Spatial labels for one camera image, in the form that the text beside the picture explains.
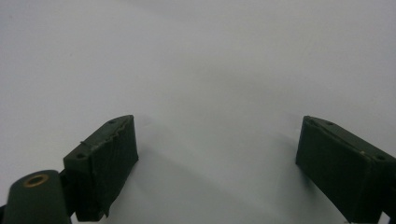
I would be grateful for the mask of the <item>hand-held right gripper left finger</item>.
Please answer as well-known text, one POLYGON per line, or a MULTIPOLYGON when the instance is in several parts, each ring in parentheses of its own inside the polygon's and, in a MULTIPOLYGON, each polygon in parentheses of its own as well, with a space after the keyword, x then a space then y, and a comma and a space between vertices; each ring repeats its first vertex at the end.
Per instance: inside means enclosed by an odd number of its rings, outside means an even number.
POLYGON ((64 173, 77 219, 98 221, 107 216, 137 161, 132 115, 105 122, 67 154, 64 173))

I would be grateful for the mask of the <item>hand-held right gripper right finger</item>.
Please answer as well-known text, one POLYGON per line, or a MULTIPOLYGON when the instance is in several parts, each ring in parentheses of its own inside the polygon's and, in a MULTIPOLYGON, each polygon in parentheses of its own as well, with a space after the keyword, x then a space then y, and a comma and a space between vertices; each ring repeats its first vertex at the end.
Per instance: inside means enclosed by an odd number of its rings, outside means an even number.
POLYGON ((396 224, 396 158, 325 119, 305 116, 296 164, 350 223, 396 224))

